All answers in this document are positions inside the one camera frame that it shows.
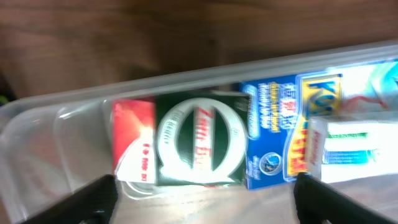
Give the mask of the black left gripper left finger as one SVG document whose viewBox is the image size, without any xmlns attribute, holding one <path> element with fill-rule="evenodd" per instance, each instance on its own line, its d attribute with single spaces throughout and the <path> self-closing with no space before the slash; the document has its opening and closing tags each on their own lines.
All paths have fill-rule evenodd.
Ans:
<svg viewBox="0 0 398 224">
<path fill-rule="evenodd" d="M 117 200 L 115 177 L 107 174 L 22 224 L 109 223 Z"/>
</svg>

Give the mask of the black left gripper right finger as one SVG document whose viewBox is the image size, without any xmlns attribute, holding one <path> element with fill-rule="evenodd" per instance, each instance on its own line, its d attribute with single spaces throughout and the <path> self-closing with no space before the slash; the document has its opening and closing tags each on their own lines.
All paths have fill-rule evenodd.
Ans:
<svg viewBox="0 0 398 224">
<path fill-rule="evenodd" d="M 300 224 L 322 224 L 326 221 L 339 224 L 395 223 L 394 220 L 354 202 L 308 173 L 298 174 L 293 195 Z"/>
</svg>

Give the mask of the white Panadol box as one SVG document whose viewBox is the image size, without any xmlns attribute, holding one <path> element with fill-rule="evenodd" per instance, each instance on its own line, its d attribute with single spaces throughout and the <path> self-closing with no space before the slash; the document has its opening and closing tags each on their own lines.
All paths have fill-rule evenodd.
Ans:
<svg viewBox="0 0 398 224">
<path fill-rule="evenodd" d="M 397 121 L 312 118 L 305 163 L 325 182 L 344 182 L 397 173 Z"/>
</svg>

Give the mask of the red medicine box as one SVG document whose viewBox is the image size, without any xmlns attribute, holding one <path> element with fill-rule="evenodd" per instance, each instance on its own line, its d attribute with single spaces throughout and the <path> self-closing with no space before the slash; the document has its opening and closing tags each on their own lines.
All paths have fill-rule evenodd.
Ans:
<svg viewBox="0 0 398 224">
<path fill-rule="evenodd" d="M 120 181 L 155 183 L 154 109 L 151 101 L 113 101 L 114 174 Z"/>
</svg>

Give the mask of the blue fever patch box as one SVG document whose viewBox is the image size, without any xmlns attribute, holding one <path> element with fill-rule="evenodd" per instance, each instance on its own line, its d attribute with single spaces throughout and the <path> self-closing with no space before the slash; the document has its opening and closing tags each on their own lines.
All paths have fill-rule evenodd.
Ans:
<svg viewBox="0 0 398 224">
<path fill-rule="evenodd" d="M 305 171 L 309 119 L 397 108 L 397 59 L 242 82 L 251 97 L 246 186 L 261 189 Z"/>
</svg>

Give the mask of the green round-label balm box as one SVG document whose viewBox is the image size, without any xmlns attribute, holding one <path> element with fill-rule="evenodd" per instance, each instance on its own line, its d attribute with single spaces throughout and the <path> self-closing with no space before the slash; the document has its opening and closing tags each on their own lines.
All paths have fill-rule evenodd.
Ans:
<svg viewBox="0 0 398 224">
<path fill-rule="evenodd" d="M 242 184 L 249 95 L 185 91 L 156 96 L 156 184 Z"/>
</svg>

